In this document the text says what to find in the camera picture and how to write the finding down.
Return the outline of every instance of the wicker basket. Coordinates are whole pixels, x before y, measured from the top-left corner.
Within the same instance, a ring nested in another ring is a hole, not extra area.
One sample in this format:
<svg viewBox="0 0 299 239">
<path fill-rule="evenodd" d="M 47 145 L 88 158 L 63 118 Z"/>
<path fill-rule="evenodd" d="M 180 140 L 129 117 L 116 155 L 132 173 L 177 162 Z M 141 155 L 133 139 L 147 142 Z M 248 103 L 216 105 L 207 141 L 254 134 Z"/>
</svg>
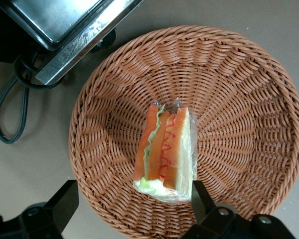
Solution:
<svg viewBox="0 0 299 239">
<path fill-rule="evenodd" d="M 299 96 L 281 64 L 230 31 L 179 26 L 127 43 L 93 72 L 74 107 L 71 164 L 98 215 L 130 238 L 178 238 L 191 204 L 132 187 L 153 100 L 180 97 L 198 116 L 198 179 L 245 218 L 271 214 L 299 173 Z"/>
</svg>

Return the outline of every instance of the screw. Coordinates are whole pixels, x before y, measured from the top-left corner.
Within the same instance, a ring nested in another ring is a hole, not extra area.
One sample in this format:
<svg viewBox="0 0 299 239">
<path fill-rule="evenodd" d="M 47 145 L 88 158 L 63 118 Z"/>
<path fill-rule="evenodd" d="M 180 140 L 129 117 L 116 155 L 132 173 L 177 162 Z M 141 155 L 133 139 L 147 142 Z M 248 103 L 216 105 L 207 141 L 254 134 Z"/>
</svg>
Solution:
<svg viewBox="0 0 299 239">
<path fill-rule="evenodd" d="M 259 220 L 263 223 L 263 224 L 271 224 L 271 221 L 269 218 L 265 217 L 265 216 L 260 216 Z"/>
<path fill-rule="evenodd" d="M 28 209 L 28 211 L 27 211 L 27 215 L 29 216 L 29 217 L 32 217 L 32 216 L 34 216 L 35 214 L 37 214 L 39 212 L 39 208 L 30 208 L 30 209 Z"/>
<path fill-rule="evenodd" d="M 229 215 L 229 212 L 228 212 L 225 208 L 220 208 L 220 209 L 218 209 L 218 212 L 219 212 L 219 214 L 222 215 L 222 216 L 227 216 L 227 215 Z"/>
</svg>

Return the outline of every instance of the black clamp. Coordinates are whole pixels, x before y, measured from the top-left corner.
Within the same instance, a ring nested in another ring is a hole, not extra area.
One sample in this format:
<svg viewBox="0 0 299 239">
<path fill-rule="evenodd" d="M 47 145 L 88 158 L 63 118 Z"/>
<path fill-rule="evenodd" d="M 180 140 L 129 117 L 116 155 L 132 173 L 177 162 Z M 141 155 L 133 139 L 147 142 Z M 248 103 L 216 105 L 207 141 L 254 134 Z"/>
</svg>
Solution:
<svg viewBox="0 0 299 239">
<path fill-rule="evenodd" d="M 29 207 L 7 222 L 0 216 L 0 239 L 62 239 L 78 206 L 77 182 L 69 180 L 43 207 Z"/>
<path fill-rule="evenodd" d="M 217 207 L 201 181 L 193 181 L 192 208 L 197 224 L 182 239 L 295 239 L 273 216 L 255 215 L 250 222 L 227 207 Z"/>
</svg>

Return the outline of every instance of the wrapped sandwich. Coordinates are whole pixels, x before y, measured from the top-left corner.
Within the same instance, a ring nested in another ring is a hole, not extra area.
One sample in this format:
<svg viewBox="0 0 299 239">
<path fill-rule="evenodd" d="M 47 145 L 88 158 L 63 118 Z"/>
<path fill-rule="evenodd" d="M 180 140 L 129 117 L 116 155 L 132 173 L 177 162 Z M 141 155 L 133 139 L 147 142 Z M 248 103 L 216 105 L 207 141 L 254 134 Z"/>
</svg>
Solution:
<svg viewBox="0 0 299 239">
<path fill-rule="evenodd" d="M 163 202 L 190 201 L 196 179 L 195 133 L 188 108 L 172 114 L 151 105 L 136 154 L 134 187 Z"/>
</svg>

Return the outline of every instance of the power cord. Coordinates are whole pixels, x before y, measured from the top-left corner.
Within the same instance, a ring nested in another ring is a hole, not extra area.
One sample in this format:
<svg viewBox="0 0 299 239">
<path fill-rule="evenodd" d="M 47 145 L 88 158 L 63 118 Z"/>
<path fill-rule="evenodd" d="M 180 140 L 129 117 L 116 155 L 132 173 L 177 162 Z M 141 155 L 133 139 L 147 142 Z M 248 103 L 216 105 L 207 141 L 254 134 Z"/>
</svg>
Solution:
<svg viewBox="0 0 299 239">
<path fill-rule="evenodd" d="M 16 142 L 24 131 L 26 116 L 27 116 L 27 108 L 28 108 L 29 89 L 49 90 L 56 87 L 58 84 L 60 84 L 63 79 L 62 78 L 56 83 L 48 86 L 31 83 L 32 73 L 35 73 L 39 70 L 34 66 L 35 61 L 38 55 L 45 54 L 45 53 L 46 53 L 45 49 L 40 45 L 30 46 L 27 51 L 25 51 L 20 55 L 20 57 L 16 60 L 14 64 L 15 76 L 8 82 L 8 84 L 5 86 L 2 93 L 0 94 L 0 109 L 9 91 L 13 88 L 15 83 L 19 81 L 24 85 L 21 118 L 20 118 L 19 127 L 11 138 L 7 138 L 0 127 L 0 140 L 3 143 L 12 144 Z"/>
</svg>

